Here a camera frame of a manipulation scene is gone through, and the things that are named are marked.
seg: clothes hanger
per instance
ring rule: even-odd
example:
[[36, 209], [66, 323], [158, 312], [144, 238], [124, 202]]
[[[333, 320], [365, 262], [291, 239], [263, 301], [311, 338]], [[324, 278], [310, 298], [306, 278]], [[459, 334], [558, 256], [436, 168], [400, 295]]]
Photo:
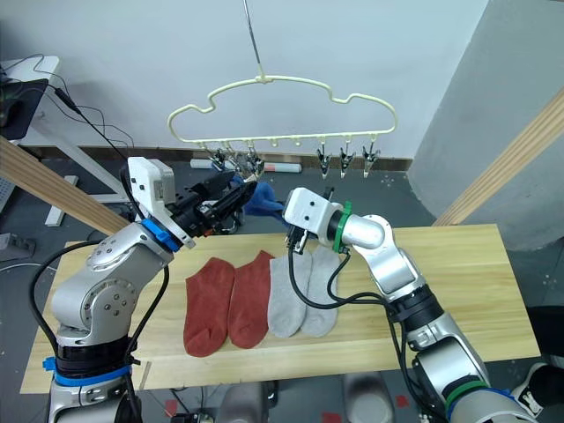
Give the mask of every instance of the clothes hanger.
[[[380, 134], [389, 134], [390, 132], [392, 132], [397, 127], [396, 110], [386, 100], [382, 100], [382, 99], [379, 99], [379, 98], [374, 97], [372, 95], [362, 94], [362, 93], [352, 93], [352, 94], [349, 94], [349, 96], [346, 99], [339, 99], [339, 98], [337, 98], [333, 95], [333, 89], [329, 85], [324, 84], [323, 82], [320, 82], [320, 81], [316, 81], [314, 79], [288, 77], [288, 76], [284, 76], [284, 75], [265, 75], [264, 70], [263, 70], [263, 66], [261, 64], [260, 56], [258, 55], [258, 48], [256, 47], [255, 35], [253, 34], [253, 27], [251, 25], [251, 19], [250, 19], [250, 14], [249, 14], [249, 8], [247, 6], [247, 0], [243, 0], [243, 6], [244, 6], [244, 9], [245, 9], [245, 15], [247, 17], [247, 23], [249, 25], [250, 39], [253, 43], [253, 49], [255, 50], [256, 63], [258, 64], [258, 71], [259, 71], [258, 76], [256, 76], [253, 79], [245, 79], [245, 80], [242, 80], [242, 81], [237, 81], [237, 82], [233, 82], [231, 84], [221, 86], [220, 88], [216, 88], [215, 90], [210, 92], [207, 96], [208, 103], [209, 103], [209, 107], [207, 107], [207, 108], [201, 108], [201, 107], [197, 106], [196, 104], [188, 104], [188, 105], [183, 106], [181, 108], [177, 108], [167, 118], [167, 126], [170, 129], [170, 132], [173, 135], [173, 137], [175, 137], [176, 139], [178, 139], [179, 141], [182, 141], [184, 143], [192, 143], [194, 145], [198, 145], [201, 148], [207, 148], [206, 146], [209, 145], [210, 143], [219, 143], [225, 149], [229, 150], [229, 149], [232, 148], [230, 143], [232, 143], [232, 142], [243, 142], [247, 145], [247, 147], [249, 149], [254, 149], [255, 141], [258, 141], [258, 140], [270, 141], [271, 145], [274, 146], [274, 147], [277, 147], [278, 142], [282, 139], [289, 139], [292, 142], [294, 142], [296, 145], [301, 145], [302, 140], [308, 139], [308, 138], [322, 139], [323, 144], [324, 144], [324, 141], [327, 138], [344, 137], [345, 140], [346, 140], [346, 143], [348, 144], [348, 143], [351, 142], [353, 137], [368, 136], [368, 137], [371, 137], [371, 139], [373, 140], [372, 142], [374, 142], [376, 137], [378, 137]], [[331, 133], [321, 133], [321, 134], [298, 134], [298, 135], [277, 135], [277, 136], [261, 136], [261, 137], [229, 137], [229, 138], [223, 137], [223, 138], [203, 138], [203, 139], [188, 139], [188, 138], [185, 138], [185, 137], [181, 137], [178, 134], [178, 132], [176, 132], [176, 130], [174, 129], [173, 121], [176, 118], [176, 116], [178, 116], [181, 113], [184, 113], [184, 112], [187, 112], [187, 111], [190, 111], [190, 110], [196, 110], [199, 113], [208, 114], [208, 113], [214, 111], [217, 108], [217, 105], [215, 103], [214, 98], [216, 96], [218, 96], [219, 94], [224, 93], [225, 91], [229, 91], [229, 90], [232, 90], [234, 88], [239, 88], [239, 87], [242, 87], [242, 86], [245, 86], [245, 85], [269, 84], [269, 83], [273, 83], [275, 81], [294, 82], [294, 83], [299, 83], [299, 84], [307, 84], [307, 85], [317, 86], [317, 87], [322, 88], [323, 90], [325, 90], [327, 92], [330, 101], [337, 103], [337, 104], [348, 104], [352, 99], [362, 99], [362, 100], [372, 101], [376, 104], [380, 104], [380, 105], [386, 107], [391, 112], [393, 119], [394, 119], [394, 124], [390, 128], [387, 128], [386, 130], [364, 130], [364, 131], [356, 131], [356, 132], [331, 132]]]

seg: wooden table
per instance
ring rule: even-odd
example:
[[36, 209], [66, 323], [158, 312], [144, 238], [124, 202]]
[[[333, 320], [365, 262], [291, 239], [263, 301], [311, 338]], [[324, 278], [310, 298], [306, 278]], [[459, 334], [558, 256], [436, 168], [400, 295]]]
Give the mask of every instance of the wooden table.
[[[495, 225], [399, 228], [397, 244], [415, 259], [442, 306], [455, 317], [483, 360], [539, 355], [529, 318]], [[323, 338], [298, 333], [289, 339], [268, 334], [255, 348], [243, 350], [229, 340], [202, 359], [184, 352], [186, 315], [184, 279], [212, 256], [241, 266], [260, 249], [274, 256], [286, 253], [283, 234], [213, 236], [183, 249], [171, 263], [168, 290], [139, 339], [134, 371], [138, 389], [263, 381], [397, 368], [396, 354], [382, 308], [347, 305]], [[315, 242], [308, 245], [311, 249]], [[89, 249], [65, 256], [53, 287], [84, 264]], [[160, 287], [159, 275], [142, 292], [133, 316], [135, 328]], [[366, 264], [356, 253], [338, 278], [339, 295], [374, 290]], [[49, 294], [48, 304], [53, 289]], [[50, 311], [45, 313], [56, 326]], [[51, 355], [38, 331], [22, 383], [22, 393], [48, 392], [50, 374], [41, 362]]]

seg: gray floor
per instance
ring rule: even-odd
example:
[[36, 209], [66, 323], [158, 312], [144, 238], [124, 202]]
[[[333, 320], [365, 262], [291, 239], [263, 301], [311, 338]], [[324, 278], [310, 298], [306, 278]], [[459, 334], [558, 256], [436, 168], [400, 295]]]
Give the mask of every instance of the gray floor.
[[[45, 163], [59, 174], [76, 174], [78, 186], [88, 193], [108, 192], [102, 184], [95, 181], [84, 170], [69, 160], [45, 160]], [[118, 163], [103, 162], [109, 171], [116, 174]], [[208, 172], [192, 170], [180, 162], [170, 163], [177, 184], [190, 185], [203, 179]], [[336, 188], [335, 201], [352, 201], [353, 211], [358, 214], [377, 213], [390, 221], [392, 226], [427, 226], [433, 217], [412, 194], [409, 182], [403, 173], [381, 172], [362, 179], [360, 171], [349, 171], [344, 180], [338, 179], [333, 171], [326, 181], [322, 181], [315, 170], [303, 174], [267, 174], [264, 181], [275, 189], [278, 199], [285, 199], [289, 190], [301, 185], [315, 191], [323, 191], [326, 185]], [[49, 206], [42, 201], [16, 189], [10, 202], [0, 215], [0, 233], [13, 232], [26, 238], [33, 238], [37, 248], [31, 259], [21, 262], [41, 262], [53, 251], [61, 248], [66, 241], [84, 240], [89, 234], [96, 239], [100, 234], [92, 234], [92, 229], [71, 217], [65, 217], [60, 227], [43, 225]], [[240, 233], [282, 232], [283, 227], [270, 218], [247, 218]], [[528, 253], [509, 252], [517, 281], [525, 303], [529, 306], [540, 304], [564, 305], [564, 263], [557, 266], [562, 243]], [[4, 265], [18, 261], [2, 263]], [[19, 386], [26, 368], [27, 358], [36, 331], [26, 303], [27, 282], [33, 274], [32, 267], [22, 267], [11, 271], [0, 271], [0, 422], [40, 422], [44, 414], [46, 396], [20, 395]], [[37, 297], [43, 305], [52, 281], [52, 274], [46, 274], [38, 287]], [[535, 360], [488, 363], [493, 384], [502, 389], [511, 389], [525, 376], [530, 364]], [[384, 372], [384, 379], [390, 388], [392, 399], [406, 395], [401, 375], [398, 371]], [[217, 408], [227, 387], [205, 387], [204, 405], [212, 412]], [[180, 395], [188, 407], [198, 407], [202, 392], [190, 388]], [[172, 395], [167, 390], [141, 392], [145, 421], [167, 422], [164, 404]], [[282, 381], [280, 399], [277, 407], [271, 410], [271, 422], [322, 421], [324, 412], [334, 412], [343, 416], [343, 399], [338, 376], [315, 377]], [[541, 415], [541, 423], [561, 421], [564, 407], [546, 410]], [[416, 421], [412, 408], [397, 410], [397, 421]]]

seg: sneaker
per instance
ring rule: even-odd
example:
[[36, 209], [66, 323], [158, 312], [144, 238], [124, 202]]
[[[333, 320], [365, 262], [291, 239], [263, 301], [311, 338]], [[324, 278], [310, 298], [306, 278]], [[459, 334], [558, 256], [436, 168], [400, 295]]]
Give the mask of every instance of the sneaker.
[[531, 381], [531, 376], [541, 367], [546, 366], [545, 363], [535, 363], [529, 369], [529, 373], [527, 377], [519, 386], [517, 386], [512, 392], [511, 395], [517, 401], [519, 405], [521, 405], [527, 413], [531, 415], [531, 417], [538, 417], [540, 412], [543, 411], [543, 407], [537, 402], [537, 400], [532, 395], [531, 388], [529, 387], [529, 382]]

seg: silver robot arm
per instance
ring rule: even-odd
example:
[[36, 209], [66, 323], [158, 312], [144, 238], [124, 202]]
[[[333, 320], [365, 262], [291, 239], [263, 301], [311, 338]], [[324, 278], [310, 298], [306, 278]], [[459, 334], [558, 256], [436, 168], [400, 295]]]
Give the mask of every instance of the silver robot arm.
[[360, 217], [349, 204], [331, 203], [305, 189], [294, 189], [283, 217], [303, 230], [294, 250], [303, 250], [308, 233], [336, 251], [352, 246], [367, 262], [376, 286], [417, 352], [413, 367], [419, 383], [445, 405], [453, 423], [535, 422], [508, 395], [490, 388], [486, 367], [450, 313], [443, 311], [425, 278], [398, 248], [390, 223], [377, 215]]
[[129, 158], [128, 164], [133, 197], [149, 216], [100, 242], [53, 296], [60, 325], [56, 356], [45, 365], [54, 372], [49, 423], [137, 423], [126, 391], [135, 362], [128, 357], [128, 334], [139, 294], [175, 251], [220, 230], [256, 187], [246, 182], [229, 188], [234, 172], [224, 172], [177, 196], [166, 165], [144, 158]]

